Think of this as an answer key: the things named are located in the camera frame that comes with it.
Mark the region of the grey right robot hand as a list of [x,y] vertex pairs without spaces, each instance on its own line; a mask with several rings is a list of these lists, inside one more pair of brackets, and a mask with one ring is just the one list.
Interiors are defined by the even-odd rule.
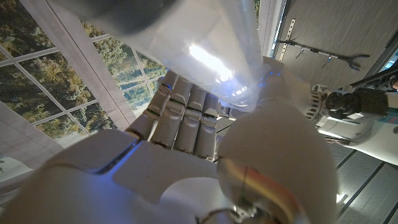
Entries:
[[257,108],[210,162],[100,131],[35,170],[2,223],[334,223],[333,155],[303,114],[310,85],[271,58]]

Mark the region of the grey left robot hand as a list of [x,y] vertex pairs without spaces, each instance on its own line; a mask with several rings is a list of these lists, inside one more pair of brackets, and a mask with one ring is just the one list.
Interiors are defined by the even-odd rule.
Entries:
[[304,111],[304,116],[313,124],[318,123],[323,117],[328,116],[326,99],[329,89],[322,84],[312,86],[310,90],[309,106]]

